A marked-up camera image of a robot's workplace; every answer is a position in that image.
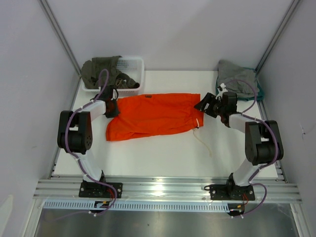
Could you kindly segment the orange shorts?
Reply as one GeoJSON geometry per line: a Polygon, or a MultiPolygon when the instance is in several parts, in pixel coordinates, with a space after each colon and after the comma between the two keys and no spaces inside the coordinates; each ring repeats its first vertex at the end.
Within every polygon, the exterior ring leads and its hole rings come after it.
{"type": "Polygon", "coordinates": [[[119,115],[107,125],[110,142],[184,133],[204,124],[204,114],[194,106],[197,93],[143,94],[118,99],[119,115]]]}

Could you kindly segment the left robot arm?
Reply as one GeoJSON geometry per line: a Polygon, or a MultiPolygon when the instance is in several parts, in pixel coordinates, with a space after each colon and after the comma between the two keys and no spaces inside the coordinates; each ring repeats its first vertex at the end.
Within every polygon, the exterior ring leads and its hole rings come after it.
{"type": "Polygon", "coordinates": [[[107,86],[82,107],[60,113],[57,145],[75,159],[83,174],[80,198],[121,198],[122,183],[106,181],[90,150],[92,122],[101,116],[111,119],[119,115],[118,95],[117,89],[107,86]]]}

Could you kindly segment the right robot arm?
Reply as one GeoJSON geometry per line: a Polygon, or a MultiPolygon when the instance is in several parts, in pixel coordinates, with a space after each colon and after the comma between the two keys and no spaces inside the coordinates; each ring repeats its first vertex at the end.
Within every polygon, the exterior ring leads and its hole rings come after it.
{"type": "Polygon", "coordinates": [[[225,184],[211,184],[204,189],[209,191],[212,200],[241,200],[242,197],[254,200],[253,179],[284,155],[277,122],[238,112],[237,94],[233,92],[207,93],[194,108],[213,118],[219,117],[226,127],[245,135],[246,158],[239,169],[229,175],[225,184]]]}

